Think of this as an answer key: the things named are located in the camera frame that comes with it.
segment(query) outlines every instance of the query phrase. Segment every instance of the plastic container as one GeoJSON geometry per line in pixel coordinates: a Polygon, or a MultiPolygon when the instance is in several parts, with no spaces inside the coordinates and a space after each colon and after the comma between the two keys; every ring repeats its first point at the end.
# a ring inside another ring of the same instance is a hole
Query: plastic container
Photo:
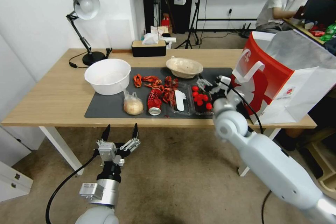
{"type": "MultiPolygon", "coordinates": [[[[192,92],[191,90],[191,87],[192,86],[188,86],[188,90],[189,92],[192,92]]],[[[200,92],[200,93],[203,93],[203,94],[206,94],[208,96],[208,101],[204,101],[203,102],[203,105],[202,106],[198,106],[196,102],[194,102],[194,99],[192,99],[192,102],[191,102],[191,110],[194,112],[194,114],[196,115],[199,115],[199,116],[212,116],[214,114],[214,109],[212,110],[207,110],[206,109],[206,104],[207,103],[212,103],[212,98],[211,98],[211,95],[209,93],[206,93],[206,92],[200,92]]]]}
{"type": "Polygon", "coordinates": [[[84,78],[101,95],[118,94],[128,87],[131,66],[121,59],[103,59],[92,64],[84,78]]]}
{"type": "Polygon", "coordinates": [[[181,83],[178,84],[177,89],[180,90],[182,93],[184,93],[187,99],[183,100],[184,111],[179,111],[176,106],[173,106],[173,104],[170,103],[170,108],[172,112],[175,114],[182,114],[185,116],[192,115],[193,110],[192,110],[191,102],[193,101],[193,99],[192,99],[192,94],[190,93],[191,89],[189,89],[188,85],[181,84],[181,83]]]}

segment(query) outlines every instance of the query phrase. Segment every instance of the beige bowl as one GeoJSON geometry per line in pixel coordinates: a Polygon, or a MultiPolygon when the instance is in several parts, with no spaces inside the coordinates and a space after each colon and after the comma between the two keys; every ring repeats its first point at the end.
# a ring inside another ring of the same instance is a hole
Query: beige bowl
{"type": "Polygon", "coordinates": [[[203,72],[202,64],[185,58],[172,57],[167,60],[166,66],[171,70],[173,75],[184,79],[192,79],[195,75],[203,72]]]}

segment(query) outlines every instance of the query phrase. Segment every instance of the clear plastic tray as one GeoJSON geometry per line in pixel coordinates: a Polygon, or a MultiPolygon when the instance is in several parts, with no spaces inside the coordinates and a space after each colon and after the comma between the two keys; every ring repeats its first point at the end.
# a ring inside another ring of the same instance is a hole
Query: clear plastic tray
{"type": "Polygon", "coordinates": [[[189,93],[191,94],[191,97],[192,97],[191,110],[194,112],[194,114],[199,115],[199,116],[205,116],[205,115],[206,116],[211,116],[211,115],[213,115],[214,110],[213,109],[212,110],[207,110],[206,107],[205,107],[207,103],[212,104],[211,95],[207,92],[203,92],[203,91],[199,92],[199,93],[202,93],[202,94],[206,94],[208,96],[209,100],[206,101],[206,102],[204,101],[202,106],[198,106],[197,103],[194,102],[194,98],[193,98],[192,90],[191,90],[192,86],[195,86],[195,85],[189,85],[188,86],[189,93]]]}
{"type": "Polygon", "coordinates": [[[170,102],[170,108],[172,112],[176,114],[186,115],[186,116],[192,115],[194,113],[194,111],[192,110],[192,103],[194,102],[194,99],[191,94],[191,88],[186,84],[179,83],[177,86],[177,89],[180,90],[182,93],[184,93],[187,99],[183,100],[184,111],[179,111],[177,107],[173,106],[173,104],[170,102]]]}

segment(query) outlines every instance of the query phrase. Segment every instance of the white plastic bowl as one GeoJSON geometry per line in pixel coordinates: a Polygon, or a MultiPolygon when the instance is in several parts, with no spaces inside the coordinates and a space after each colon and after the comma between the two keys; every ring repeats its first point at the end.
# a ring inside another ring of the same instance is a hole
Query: white plastic bowl
{"type": "Polygon", "coordinates": [[[192,79],[195,75],[203,72],[203,66],[201,63],[185,58],[175,58],[167,60],[166,66],[171,70],[173,75],[184,78],[192,79]]]}
{"type": "Polygon", "coordinates": [[[101,95],[118,94],[130,82],[131,66],[121,59],[103,59],[92,64],[84,78],[101,95]]]}

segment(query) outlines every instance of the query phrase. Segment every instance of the red soda can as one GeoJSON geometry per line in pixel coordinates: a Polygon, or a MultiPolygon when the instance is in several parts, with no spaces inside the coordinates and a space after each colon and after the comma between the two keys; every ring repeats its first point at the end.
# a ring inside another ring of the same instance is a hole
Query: red soda can
{"type": "Polygon", "coordinates": [[[162,91],[160,89],[152,89],[149,93],[147,107],[148,113],[150,113],[152,116],[156,116],[161,113],[161,95],[162,91]]]}

